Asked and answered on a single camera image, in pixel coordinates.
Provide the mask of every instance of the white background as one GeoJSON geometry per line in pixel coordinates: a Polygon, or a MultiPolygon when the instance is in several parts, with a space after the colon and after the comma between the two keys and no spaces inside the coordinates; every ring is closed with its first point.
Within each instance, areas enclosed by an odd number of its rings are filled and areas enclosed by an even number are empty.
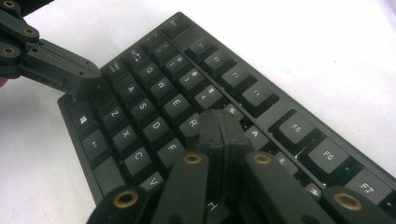
{"type": "MultiPolygon", "coordinates": [[[[102,66],[182,11],[396,176],[395,5],[56,0],[26,20],[102,66]]],[[[0,223],[84,223],[94,208],[62,95],[24,77],[0,89],[0,223]]]]}

